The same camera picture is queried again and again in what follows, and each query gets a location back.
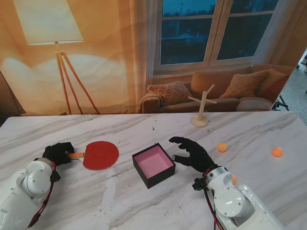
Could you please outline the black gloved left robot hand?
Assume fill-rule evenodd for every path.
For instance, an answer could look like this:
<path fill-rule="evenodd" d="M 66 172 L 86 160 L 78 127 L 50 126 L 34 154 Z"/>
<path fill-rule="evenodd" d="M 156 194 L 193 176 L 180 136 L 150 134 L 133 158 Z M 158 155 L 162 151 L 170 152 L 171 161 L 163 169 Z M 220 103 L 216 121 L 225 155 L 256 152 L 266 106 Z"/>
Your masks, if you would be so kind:
<path fill-rule="evenodd" d="M 42 157 L 54 162 L 56 166 L 60 166 L 71 163 L 68 153 L 74 153 L 74 147 L 70 142 L 62 142 L 47 146 Z"/>

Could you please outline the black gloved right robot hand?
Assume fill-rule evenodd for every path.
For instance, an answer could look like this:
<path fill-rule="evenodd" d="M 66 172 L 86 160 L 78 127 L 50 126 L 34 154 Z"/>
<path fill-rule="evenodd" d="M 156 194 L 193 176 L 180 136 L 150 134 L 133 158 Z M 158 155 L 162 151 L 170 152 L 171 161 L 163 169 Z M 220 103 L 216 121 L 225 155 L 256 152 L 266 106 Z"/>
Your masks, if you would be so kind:
<path fill-rule="evenodd" d="M 198 172 L 206 173 L 218 167 L 208 152 L 197 142 L 184 137 L 172 137 L 169 142 L 178 144 L 178 148 L 189 153 L 188 157 L 173 155 L 173 161 L 190 166 Z"/>

